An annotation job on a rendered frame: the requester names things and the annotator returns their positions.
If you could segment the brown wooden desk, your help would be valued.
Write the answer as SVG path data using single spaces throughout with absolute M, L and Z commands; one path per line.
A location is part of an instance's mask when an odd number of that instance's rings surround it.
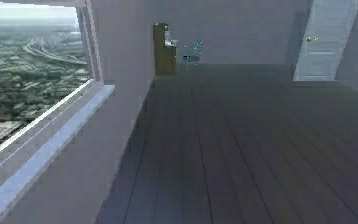
M 176 47 L 166 44 L 167 23 L 153 25 L 155 73 L 174 75 L 176 73 Z

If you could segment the white framed window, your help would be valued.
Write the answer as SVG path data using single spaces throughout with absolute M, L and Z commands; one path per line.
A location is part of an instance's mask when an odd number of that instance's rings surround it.
M 94 0 L 0 0 L 0 224 L 113 92 Z

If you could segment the white room door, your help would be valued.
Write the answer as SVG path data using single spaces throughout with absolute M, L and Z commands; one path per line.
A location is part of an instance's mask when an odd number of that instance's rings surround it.
M 313 0 L 294 81 L 335 80 L 357 12 L 358 0 Z

